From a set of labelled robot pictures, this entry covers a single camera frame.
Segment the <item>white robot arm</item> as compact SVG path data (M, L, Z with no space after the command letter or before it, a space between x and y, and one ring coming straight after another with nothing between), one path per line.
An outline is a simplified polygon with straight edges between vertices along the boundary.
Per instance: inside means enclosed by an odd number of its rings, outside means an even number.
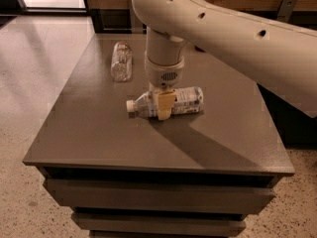
M317 34L313 30L218 7L204 0L132 0L148 27L151 86L183 66L186 42L236 69L311 118L317 117Z

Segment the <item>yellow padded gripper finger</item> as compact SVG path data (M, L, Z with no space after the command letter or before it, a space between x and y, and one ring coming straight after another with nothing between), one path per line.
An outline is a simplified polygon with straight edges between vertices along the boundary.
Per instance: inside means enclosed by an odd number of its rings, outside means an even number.
M167 92L158 95L158 119L166 120L171 115L171 109L174 105L176 93Z
M159 91L151 83L149 84L149 99L151 103L151 114L154 117L158 116L158 94Z

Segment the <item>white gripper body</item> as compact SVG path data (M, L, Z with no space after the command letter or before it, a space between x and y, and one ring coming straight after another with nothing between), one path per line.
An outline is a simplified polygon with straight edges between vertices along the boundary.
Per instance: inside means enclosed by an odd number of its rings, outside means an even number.
M182 79L184 65L184 56L175 64L163 65L152 61L148 54L145 54L145 72L150 90L173 88Z

